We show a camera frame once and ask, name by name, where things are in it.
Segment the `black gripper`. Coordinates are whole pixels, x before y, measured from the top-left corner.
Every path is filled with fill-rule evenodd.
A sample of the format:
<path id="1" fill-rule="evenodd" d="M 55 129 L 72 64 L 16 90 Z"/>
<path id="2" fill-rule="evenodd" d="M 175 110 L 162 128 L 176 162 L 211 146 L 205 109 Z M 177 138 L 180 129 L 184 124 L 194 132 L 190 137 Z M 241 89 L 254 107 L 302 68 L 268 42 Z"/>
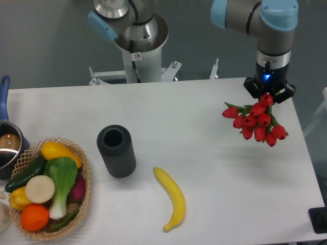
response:
<path id="1" fill-rule="evenodd" d="M 254 99 L 260 99 L 268 93 L 272 96 L 274 103 L 280 104 L 291 98 L 296 91 L 296 87 L 285 81 L 278 82 L 270 76 L 269 78 L 257 79 L 256 77 L 247 77 L 243 86 Z"/>

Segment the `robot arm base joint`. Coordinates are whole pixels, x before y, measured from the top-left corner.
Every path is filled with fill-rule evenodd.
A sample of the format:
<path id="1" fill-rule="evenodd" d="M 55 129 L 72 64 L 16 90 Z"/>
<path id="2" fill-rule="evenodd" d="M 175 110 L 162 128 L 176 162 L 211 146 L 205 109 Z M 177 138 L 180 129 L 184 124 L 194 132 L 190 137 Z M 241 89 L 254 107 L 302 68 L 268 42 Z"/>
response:
<path id="1" fill-rule="evenodd" d="M 162 47 L 169 35 L 165 20 L 154 12 L 155 1 L 94 1 L 88 22 L 99 36 L 130 53 Z"/>

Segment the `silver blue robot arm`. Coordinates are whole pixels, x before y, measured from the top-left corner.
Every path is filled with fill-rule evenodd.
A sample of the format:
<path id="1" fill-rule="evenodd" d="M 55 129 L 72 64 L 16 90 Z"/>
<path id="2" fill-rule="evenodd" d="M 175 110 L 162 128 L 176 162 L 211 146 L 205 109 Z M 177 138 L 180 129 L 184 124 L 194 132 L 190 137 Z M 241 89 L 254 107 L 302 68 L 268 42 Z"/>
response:
<path id="1" fill-rule="evenodd" d="M 287 72 L 298 23 L 297 1 L 213 1 L 211 21 L 257 40 L 255 73 L 244 82 L 253 98 L 267 93 L 280 104 L 295 94 Z"/>

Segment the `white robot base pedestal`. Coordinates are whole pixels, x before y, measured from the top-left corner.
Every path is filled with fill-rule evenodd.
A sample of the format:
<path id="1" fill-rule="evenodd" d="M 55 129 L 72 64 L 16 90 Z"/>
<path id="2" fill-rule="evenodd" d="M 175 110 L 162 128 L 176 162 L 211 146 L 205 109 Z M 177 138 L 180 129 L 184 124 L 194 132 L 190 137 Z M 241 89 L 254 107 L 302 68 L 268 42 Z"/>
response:
<path id="1" fill-rule="evenodd" d="M 178 72 L 182 63 L 174 60 L 162 67 L 161 48 L 149 52 L 132 53 L 121 49 L 124 70 L 93 72 L 89 68 L 89 85 L 107 85 L 114 83 L 151 83 L 178 81 Z"/>

